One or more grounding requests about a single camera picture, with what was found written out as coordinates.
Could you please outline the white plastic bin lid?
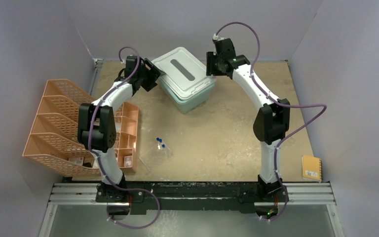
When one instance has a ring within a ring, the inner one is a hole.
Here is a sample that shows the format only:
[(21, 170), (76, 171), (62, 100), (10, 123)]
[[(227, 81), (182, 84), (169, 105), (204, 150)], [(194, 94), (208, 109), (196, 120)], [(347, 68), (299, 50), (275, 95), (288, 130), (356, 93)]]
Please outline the white plastic bin lid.
[(177, 47), (152, 63), (165, 72), (162, 81), (180, 100), (188, 100), (216, 82), (206, 75), (206, 66), (184, 47)]

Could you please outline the teal plastic bin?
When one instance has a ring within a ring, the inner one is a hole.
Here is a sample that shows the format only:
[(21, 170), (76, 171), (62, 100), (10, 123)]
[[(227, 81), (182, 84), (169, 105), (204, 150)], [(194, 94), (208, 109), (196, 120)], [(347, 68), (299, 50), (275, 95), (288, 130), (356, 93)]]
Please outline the teal plastic bin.
[(164, 82), (160, 82), (162, 90), (169, 97), (172, 103), (177, 107), (181, 114), (186, 114), (191, 111), (195, 107), (201, 105), (206, 102), (210, 98), (211, 90), (214, 88), (216, 84), (216, 79), (213, 78), (213, 82), (208, 85), (206, 88), (200, 90), (195, 93), (189, 99), (181, 100), (179, 97), (167, 86)]

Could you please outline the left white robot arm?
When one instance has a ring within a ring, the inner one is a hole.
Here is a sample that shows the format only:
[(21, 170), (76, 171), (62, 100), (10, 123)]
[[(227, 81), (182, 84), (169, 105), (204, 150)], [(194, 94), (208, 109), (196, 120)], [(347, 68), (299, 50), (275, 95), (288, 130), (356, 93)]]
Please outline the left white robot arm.
[(165, 72), (149, 59), (128, 56), (110, 89), (92, 103), (82, 103), (78, 110), (77, 140), (93, 155), (101, 173), (101, 192), (116, 202), (126, 199), (129, 189), (119, 168), (114, 144), (116, 126), (114, 114), (140, 88), (153, 89)]

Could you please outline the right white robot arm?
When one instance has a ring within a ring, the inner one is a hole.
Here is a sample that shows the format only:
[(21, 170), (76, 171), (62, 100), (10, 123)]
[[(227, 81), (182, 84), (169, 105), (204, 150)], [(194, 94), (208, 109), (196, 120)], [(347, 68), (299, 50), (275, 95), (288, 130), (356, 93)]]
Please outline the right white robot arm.
[(261, 170), (257, 194), (269, 201), (280, 190), (278, 170), (280, 155), (277, 145), (289, 129), (290, 109), (287, 99), (279, 99), (259, 79), (250, 61), (237, 55), (229, 38), (213, 38), (214, 51), (207, 52), (208, 76), (227, 76), (234, 80), (249, 96), (257, 109), (253, 132), (261, 145)]

